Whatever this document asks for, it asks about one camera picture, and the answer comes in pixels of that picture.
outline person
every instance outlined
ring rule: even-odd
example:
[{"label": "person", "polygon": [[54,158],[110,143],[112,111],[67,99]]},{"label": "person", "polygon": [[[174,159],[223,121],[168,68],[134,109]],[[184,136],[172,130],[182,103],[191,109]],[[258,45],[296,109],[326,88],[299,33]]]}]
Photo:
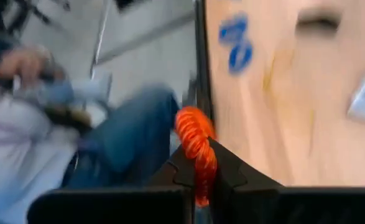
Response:
[{"label": "person", "polygon": [[[34,86],[47,61],[37,49],[18,47],[1,55],[0,78],[18,74],[23,86]],[[31,203],[52,189],[144,184],[169,157],[178,105],[170,88],[146,86],[80,141],[38,109],[0,96],[0,223],[27,223]]]}]

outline gray floor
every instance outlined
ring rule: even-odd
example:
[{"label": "gray floor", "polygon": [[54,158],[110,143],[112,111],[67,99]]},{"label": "gray floor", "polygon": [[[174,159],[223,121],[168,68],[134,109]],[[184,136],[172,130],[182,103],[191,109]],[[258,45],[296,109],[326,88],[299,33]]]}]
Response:
[{"label": "gray floor", "polygon": [[181,101],[196,73],[192,0],[143,1],[123,12],[113,0],[70,2],[72,11],[65,12],[39,0],[39,9],[57,24],[45,26],[31,16],[22,41],[49,48],[72,78],[112,72],[113,105],[156,82],[170,85]]}]

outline orange coiled cord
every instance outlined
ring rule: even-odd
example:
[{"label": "orange coiled cord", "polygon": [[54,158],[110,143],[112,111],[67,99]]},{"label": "orange coiled cord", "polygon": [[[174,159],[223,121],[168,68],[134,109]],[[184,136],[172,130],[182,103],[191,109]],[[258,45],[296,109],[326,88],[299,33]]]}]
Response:
[{"label": "orange coiled cord", "polygon": [[188,106],[177,113],[176,132],[188,159],[195,161],[195,197],[200,207],[208,205],[217,160],[208,137],[216,139],[211,121],[198,109]]}]

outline blue marking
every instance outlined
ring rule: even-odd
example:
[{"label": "blue marking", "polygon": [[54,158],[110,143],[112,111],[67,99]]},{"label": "blue marking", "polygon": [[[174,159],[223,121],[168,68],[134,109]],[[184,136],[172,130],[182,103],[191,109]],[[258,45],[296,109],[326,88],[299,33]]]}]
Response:
[{"label": "blue marking", "polygon": [[247,15],[240,14],[234,19],[226,21],[219,28],[219,42],[223,44],[235,44],[244,38],[247,30]]},{"label": "blue marking", "polygon": [[252,45],[249,41],[241,42],[234,46],[229,55],[229,72],[237,75],[251,62]]}]

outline blue jeans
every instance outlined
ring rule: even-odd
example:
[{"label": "blue jeans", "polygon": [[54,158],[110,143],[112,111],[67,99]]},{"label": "blue jeans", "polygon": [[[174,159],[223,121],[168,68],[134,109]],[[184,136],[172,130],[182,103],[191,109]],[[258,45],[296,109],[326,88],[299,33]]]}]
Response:
[{"label": "blue jeans", "polygon": [[141,90],[85,136],[99,151],[80,151],[66,188],[144,184],[170,155],[170,132],[178,105],[164,86]]}]

